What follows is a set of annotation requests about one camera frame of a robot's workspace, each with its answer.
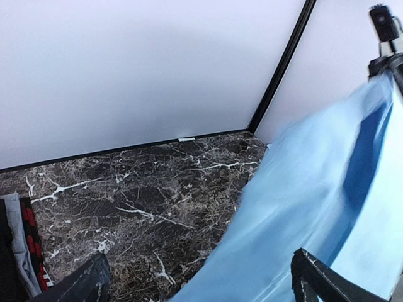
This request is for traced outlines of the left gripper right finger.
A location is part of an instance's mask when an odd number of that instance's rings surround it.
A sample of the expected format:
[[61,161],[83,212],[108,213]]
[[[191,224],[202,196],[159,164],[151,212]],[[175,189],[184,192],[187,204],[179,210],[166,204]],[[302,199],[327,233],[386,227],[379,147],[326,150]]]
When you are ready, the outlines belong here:
[[371,277],[357,266],[327,266],[303,248],[291,261],[295,301],[390,301],[392,278]]

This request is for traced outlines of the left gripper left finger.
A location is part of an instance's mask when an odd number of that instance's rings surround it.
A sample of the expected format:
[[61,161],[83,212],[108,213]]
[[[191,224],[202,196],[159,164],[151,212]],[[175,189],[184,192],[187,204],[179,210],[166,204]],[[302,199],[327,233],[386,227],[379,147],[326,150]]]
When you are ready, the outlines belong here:
[[110,300],[111,271],[106,255],[98,252],[49,290],[30,301],[80,302]]

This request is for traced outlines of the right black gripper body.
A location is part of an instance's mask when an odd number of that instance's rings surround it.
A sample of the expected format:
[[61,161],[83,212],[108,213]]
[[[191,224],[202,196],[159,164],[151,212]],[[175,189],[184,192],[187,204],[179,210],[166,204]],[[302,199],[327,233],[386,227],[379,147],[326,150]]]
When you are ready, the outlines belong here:
[[368,77],[371,78],[385,71],[390,71],[396,79],[402,78],[402,53],[381,56],[368,64]]

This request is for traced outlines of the light blue long sleeve shirt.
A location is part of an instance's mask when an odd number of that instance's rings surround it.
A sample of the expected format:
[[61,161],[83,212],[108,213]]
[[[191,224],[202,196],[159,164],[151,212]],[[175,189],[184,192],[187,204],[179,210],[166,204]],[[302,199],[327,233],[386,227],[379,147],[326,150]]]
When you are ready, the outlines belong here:
[[392,74],[288,126],[174,301],[293,301],[305,249],[384,299],[402,272],[402,98]]

